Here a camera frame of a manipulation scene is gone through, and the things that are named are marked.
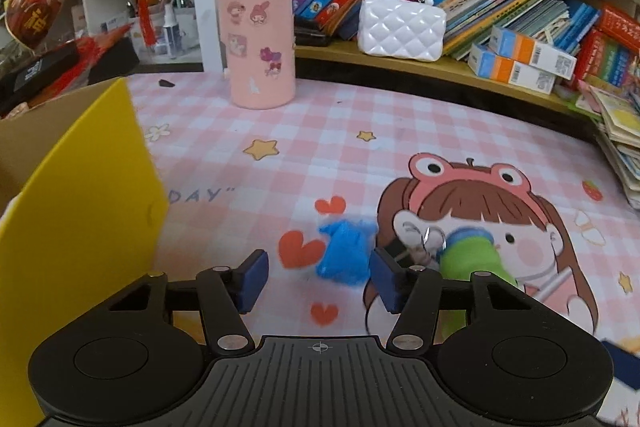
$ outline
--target my melody sticker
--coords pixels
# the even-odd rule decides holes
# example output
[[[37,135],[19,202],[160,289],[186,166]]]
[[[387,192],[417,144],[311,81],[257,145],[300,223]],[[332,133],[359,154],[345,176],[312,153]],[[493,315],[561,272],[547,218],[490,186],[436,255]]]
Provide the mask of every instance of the my melody sticker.
[[[262,4],[256,4],[254,9],[251,10],[249,20],[256,26],[260,26],[267,22],[267,8],[269,7],[269,1],[265,1]]]

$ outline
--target red tassel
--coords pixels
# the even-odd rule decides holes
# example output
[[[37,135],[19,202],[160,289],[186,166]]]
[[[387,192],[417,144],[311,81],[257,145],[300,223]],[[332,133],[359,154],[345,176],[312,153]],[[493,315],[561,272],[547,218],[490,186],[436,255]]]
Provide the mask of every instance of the red tassel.
[[[149,6],[146,4],[146,0],[138,0],[138,17],[140,17],[140,31],[142,31],[142,38],[145,39],[145,44],[147,46],[155,44],[156,33],[151,25]]]

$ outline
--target brown hair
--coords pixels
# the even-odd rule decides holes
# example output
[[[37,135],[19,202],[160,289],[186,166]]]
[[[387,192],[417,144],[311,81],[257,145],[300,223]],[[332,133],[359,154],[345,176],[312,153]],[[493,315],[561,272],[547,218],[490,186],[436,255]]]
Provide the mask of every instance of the brown hair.
[[[473,166],[471,164],[451,163],[456,169],[473,169],[482,172],[491,172],[488,167]],[[378,235],[376,245],[386,247],[396,239],[396,232],[393,226],[394,216],[400,210],[409,209],[409,197],[418,184],[415,178],[398,178],[391,182],[380,196],[378,204]],[[571,244],[569,233],[562,222],[556,208],[532,192],[529,196],[540,206],[545,216],[558,229],[564,248],[562,253],[556,257],[558,271],[562,271],[570,266],[574,272],[575,286],[578,296],[581,297],[590,309],[593,327],[598,322],[598,308],[595,298],[589,287],[578,260],[575,256],[574,247]],[[540,221],[536,213],[524,201],[505,188],[498,187],[482,181],[476,180],[455,180],[436,187],[427,198],[420,204],[417,215],[420,219],[427,221],[437,221],[447,214],[461,219],[472,219],[479,221],[484,219],[492,223],[508,223],[510,225],[534,224],[540,230],[545,230],[545,223]],[[363,300],[368,309],[376,293],[372,291],[371,285],[367,283]]]

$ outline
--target green plush toy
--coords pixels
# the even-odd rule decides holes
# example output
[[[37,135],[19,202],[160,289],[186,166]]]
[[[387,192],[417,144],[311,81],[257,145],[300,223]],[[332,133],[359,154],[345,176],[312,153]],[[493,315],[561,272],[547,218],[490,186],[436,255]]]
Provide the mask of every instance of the green plush toy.
[[[491,233],[476,227],[454,230],[447,237],[446,248],[440,255],[442,277],[468,281],[476,271],[492,272],[516,286],[516,280],[502,266]],[[440,317],[444,339],[466,326],[465,311],[442,311]]]

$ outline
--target white handbag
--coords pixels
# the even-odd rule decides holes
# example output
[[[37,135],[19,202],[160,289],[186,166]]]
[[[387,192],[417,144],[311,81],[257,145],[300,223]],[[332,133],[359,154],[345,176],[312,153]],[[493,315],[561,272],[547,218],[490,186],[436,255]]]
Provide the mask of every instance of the white handbag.
[[[447,15],[433,5],[405,0],[362,0],[358,47],[367,55],[433,62],[442,55]]]

